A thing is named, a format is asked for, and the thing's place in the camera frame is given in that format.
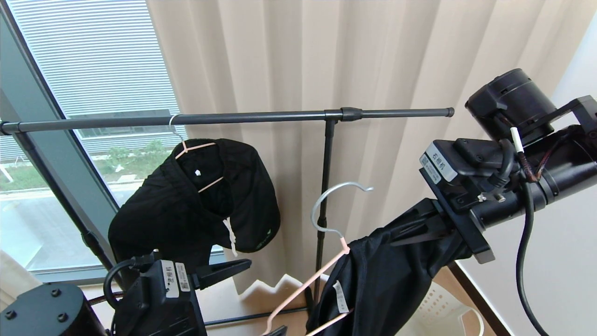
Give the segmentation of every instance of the horizontal louver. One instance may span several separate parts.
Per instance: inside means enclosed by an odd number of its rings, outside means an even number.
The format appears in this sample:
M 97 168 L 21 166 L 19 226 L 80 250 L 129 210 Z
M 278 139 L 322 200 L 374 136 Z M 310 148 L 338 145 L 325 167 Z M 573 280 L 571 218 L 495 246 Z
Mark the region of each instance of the horizontal louver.
M 27 46 L 67 117 L 167 109 L 178 114 L 174 92 L 145 1 L 10 0 Z M 184 128 L 178 127 L 184 136 Z M 91 154 L 114 146 L 142 148 L 169 133 L 81 139 Z M 24 157 L 2 138 L 2 161 Z

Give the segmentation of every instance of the hanger hook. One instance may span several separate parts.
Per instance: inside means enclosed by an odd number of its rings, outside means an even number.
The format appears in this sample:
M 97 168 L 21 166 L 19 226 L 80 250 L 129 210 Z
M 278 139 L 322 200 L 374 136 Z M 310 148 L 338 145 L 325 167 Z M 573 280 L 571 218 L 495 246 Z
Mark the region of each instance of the hanger hook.
M 317 199 L 317 201 L 315 202 L 315 205 L 313 205 L 313 209 L 311 210 L 311 224 L 313 224 L 313 226 L 321 232 L 335 232 L 337 233 L 340 238 L 344 238 L 344 235 L 342 235 L 342 233 L 338 230 L 332 229 L 332 228 L 322 228 L 319 225 L 317 225 L 317 223 L 315 222 L 315 212 L 317 211 L 317 208 L 319 207 L 319 205 L 321 204 L 321 202 L 323 202 L 325 200 L 326 197 L 328 197 L 331 193 L 335 192 L 336 190 L 342 188 L 342 187 L 346 187 L 347 185 L 354 185 L 355 187 L 359 188 L 360 190 L 363 191 L 371 191 L 373 190 L 373 187 L 363 187 L 362 184 L 357 183 L 357 182 L 344 182 L 344 183 L 340 183 L 337 184 L 333 187 L 331 187 L 330 189 L 327 189 L 323 194 L 321 194 L 321 196 L 319 196 L 319 198 Z
M 174 118 L 178 117 L 178 116 L 179 116 L 179 114 L 175 114 L 172 117 L 170 117 L 170 120 L 168 122 L 168 127 L 172 130 L 172 133 L 177 135 L 180 138 L 180 141 L 182 141 L 184 143 L 183 137 L 176 131 L 176 126 L 172 126 L 172 120 L 174 120 Z

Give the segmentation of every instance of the curtain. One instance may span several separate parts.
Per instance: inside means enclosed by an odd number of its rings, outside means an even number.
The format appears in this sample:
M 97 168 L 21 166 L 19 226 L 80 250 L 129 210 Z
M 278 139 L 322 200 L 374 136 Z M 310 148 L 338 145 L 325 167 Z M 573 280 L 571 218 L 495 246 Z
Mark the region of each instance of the curtain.
M 595 1 L 147 1 L 182 113 L 444 108 L 452 118 L 339 123 L 330 186 L 375 191 L 330 197 L 328 226 L 347 241 L 384 226 L 423 197 L 418 158 L 434 139 L 481 138 L 464 108 L 494 77 L 522 68 L 549 96 L 595 13 Z M 235 278 L 274 286 L 315 272 L 309 214 L 321 190 L 324 123 L 188 126 L 259 151 L 282 228 Z M 324 262 L 340 251 L 327 235 Z
M 38 279 L 0 250 L 0 311 L 13 303 L 17 296 L 39 285 Z

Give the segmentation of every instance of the screw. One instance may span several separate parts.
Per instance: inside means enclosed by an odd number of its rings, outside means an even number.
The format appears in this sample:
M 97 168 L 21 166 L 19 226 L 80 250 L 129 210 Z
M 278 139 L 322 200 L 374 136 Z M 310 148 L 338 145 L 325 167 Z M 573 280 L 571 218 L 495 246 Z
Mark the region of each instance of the screw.
M 6 317 L 7 320 L 12 320 L 17 317 L 17 312 L 14 310 L 9 310 L 6 312 L 6 314 L 4 314 L 4 317 Z
M 64 322 L 69 319 L 69 316 L 66 313 L 60 313 L 58 315 L 58 322 Z

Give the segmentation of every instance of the black garment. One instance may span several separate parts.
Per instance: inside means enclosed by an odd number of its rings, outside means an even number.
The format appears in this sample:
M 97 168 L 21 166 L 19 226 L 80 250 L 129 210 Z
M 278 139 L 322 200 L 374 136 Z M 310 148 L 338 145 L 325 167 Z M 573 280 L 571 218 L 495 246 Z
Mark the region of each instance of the black garment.
M 170 156 L 127 200 L 110 224 L 117 261 L 159 249 L 191 271 L 209 262 L 212 245 L 230 248 L 223 220 L 230 217 L 236 249 L 255 252 L 278 232 L 280 213 L 272 181 L 255 148 L 228 139 L 191 139 Z M 220 177 L 221 181 L 198 193 Z M 136 274 L 125 271 L 128 287 Z
M 348 308 L 354 311 L 318 335 L 394 336 L 423 301 L 439 269 L 455 259 L 470 257 L 457 233 L 432 242 L 391 246 L 400 219 L 349 244 L 350 254 L 336 263 L 309 316 L 308 331 L 338 316 L 332 287 L 338 280 Z

